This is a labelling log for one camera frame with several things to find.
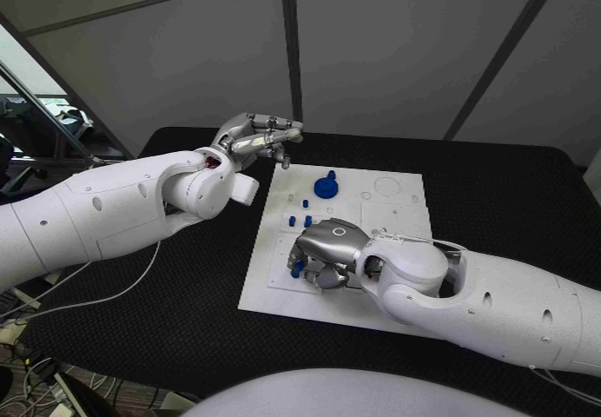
white board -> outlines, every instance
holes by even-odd
[[[338,194],[324,200],[315,196],[312,184],[330,170],[335,172]],[[302,200],[309,202],[306,208]],[[387,319],[357,288],[354,277],[347,287],[335,290],[321,290],[291,278],[288,253],[306,215],[312,223],[337,217],[357,224],[368,235],[373,228],[386,228],[387,232],[432,237],[420,175],[309,165],[276,168],[237,308],[436,338],[420,328]]]

blue knob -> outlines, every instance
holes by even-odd
[[[338,183],[335,182],[334,171],[330,171],[328,176],[315,181],[312,191],[318,198],[331,198],[338,193]]]
[[[293,265],[293,270],[291,271],[291,277],[298,278],[301,276],[301,270],[304,268],[304,262],[298,261]]]

black tablecloth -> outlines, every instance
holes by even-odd
[[[142,156],[195,149],[214,132],[164,128]],[[306,134],[288,151],[292,163],[422,174],[435,238],[601,289],[601,208],[559,150]],[[100,374],[198,395],[281,370],[350,367],[438,382],[533,415],[595,412],[527,369],[445,341],[237,310],[272,162],[243,173],[260,183],[252,206],[229,202],[168,238],[145,280],[115,301],[33,319],[25,344]],[[152,251],[93,264],[43,307],[115,294]],[[557,376],[601,395],[599,379]]]

metal pole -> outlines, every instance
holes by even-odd
[[[15,89],[17,93],[21,95],[24,100],[44,114],[44,116],[47,117],[47,120],[53,124],[53,127],[61,134],[61,137],[66,139],[66,142],[72,145],[73,149],[77,151],[85,162],[89,163],[90,165],[103,164],[105,162],[87,152],[83,145],[80,144],[80,142],[76,140],[74,136],[72,135],[70,131],[66,129],[64,125],[59,122],[59,120],[50,113],[50,110],[46,109],[46,106],[43,105],[37,97],[34,96],[33,92],[27,89],[27,87],[21,83],[21,80],[18,80],[18,78],[12,74],[12,71],[8,69],[8,67],[5,67],[1,60],[0,60],[0,76],[2,76],[2,79],[10,84],[10,86]]]

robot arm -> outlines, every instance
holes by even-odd
[[[601,376],[601,293],[526,263],[379,231],[368,238],[330,219],[302,232],[288,267],[319,288],[355,274],[392,320],[498,361]]]
[[[242,113],[210,147],[90,169],[0,206],[0,292],[57,268],[135,252],[216,217],[230,198],[250,205],[257,182],[239,171],[256,154],[286,168],[281,143],[301,140],[301,128]]]

